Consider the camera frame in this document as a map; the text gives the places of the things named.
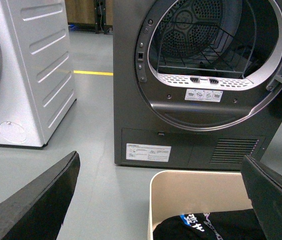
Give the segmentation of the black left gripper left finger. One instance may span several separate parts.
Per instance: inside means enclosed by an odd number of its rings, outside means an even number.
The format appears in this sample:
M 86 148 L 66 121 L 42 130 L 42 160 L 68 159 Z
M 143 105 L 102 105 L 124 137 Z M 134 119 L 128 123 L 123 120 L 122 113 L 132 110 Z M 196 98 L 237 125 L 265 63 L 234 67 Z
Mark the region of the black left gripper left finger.
M 0 203 L 0 240 L 55 240 L 73 198 L 80 170 L 72 151 Z

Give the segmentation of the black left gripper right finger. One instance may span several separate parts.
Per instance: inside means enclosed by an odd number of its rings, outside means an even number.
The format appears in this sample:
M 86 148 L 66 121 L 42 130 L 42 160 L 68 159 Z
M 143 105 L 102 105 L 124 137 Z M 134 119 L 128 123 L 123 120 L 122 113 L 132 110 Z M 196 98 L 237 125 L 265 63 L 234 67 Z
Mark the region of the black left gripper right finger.
M 282 240 L 282 175 L 249 155 L 241 174 L 266 239 Z

